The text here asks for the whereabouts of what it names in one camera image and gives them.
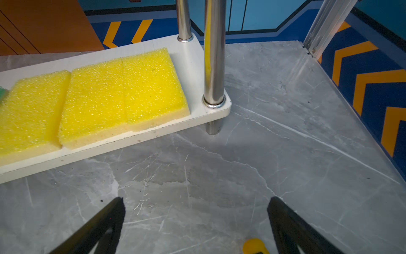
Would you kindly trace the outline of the green yellow sponge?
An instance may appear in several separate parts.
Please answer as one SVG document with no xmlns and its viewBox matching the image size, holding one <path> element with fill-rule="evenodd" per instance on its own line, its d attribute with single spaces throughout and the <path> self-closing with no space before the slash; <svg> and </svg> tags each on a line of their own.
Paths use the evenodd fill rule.
<svg viewBox="0 0 406 254">
<path fill-rule="evenodd" d="M 8 90 L 0 87 L 0 103 L 6 98 L 6 96 L 8 95 Z"/>
</svg>

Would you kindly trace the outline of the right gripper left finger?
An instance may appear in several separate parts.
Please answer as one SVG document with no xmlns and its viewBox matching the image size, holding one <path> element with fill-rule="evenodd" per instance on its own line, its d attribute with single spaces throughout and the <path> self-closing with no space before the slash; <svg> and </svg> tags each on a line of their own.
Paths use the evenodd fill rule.
<svg viewBox="0 0 406 254">
<path fill-rule="evenodd" d="M 116 197 L 52 253 L 116 253 L 125 214 L 123 198 Z"/>
</svg>

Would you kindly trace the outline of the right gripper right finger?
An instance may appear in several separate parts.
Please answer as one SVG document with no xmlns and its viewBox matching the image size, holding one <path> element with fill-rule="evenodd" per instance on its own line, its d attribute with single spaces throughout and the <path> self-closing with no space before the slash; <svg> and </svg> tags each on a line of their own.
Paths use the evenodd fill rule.
<svg viewBox="0 0 406 254">
<path fill-rule="evenodd" d="M 341 254 L 335 247 L 280 198 L 274 196 L 267 207 L 279 254 Z"/>
</svg>

